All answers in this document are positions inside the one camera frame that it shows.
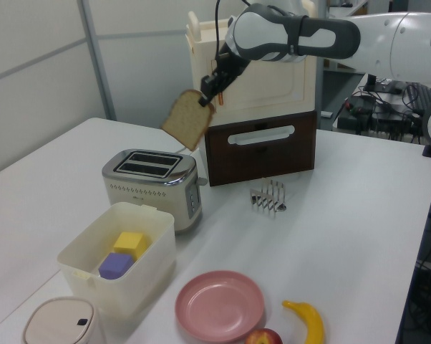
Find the toaster lever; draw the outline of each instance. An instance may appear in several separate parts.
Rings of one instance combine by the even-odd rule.
[[[208,179],[206,179],[206,178],[198,177],[198,179],[196,180],[196,185],[198,185],[198,186],[204,186],[207,183],[208,183]]]

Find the apple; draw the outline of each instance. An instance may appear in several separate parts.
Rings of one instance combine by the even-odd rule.
[[[259,328],[248,334],[245,344],[282,344],[279,334],[269,328]]]

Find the banana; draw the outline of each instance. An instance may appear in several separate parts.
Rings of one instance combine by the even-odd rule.
[[[282,305],[293,310],[306,323],[308,335],[304,344],[324,344],[324,323],[316,308],[309,303],[297,303],[288,300],[283,301]]]

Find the white canister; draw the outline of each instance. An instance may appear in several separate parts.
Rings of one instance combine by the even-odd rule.
[[[78,297],[57,297],[40,305],[29,318],[23,344],[106,344],[95,306]]]

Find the silver toaster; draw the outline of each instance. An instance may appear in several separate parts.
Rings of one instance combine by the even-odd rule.
[[[174,216],[176,233],[192,229],[201,217],[200,186],[192,156],[129,149],[102,168],[111,204],[148,205]]]

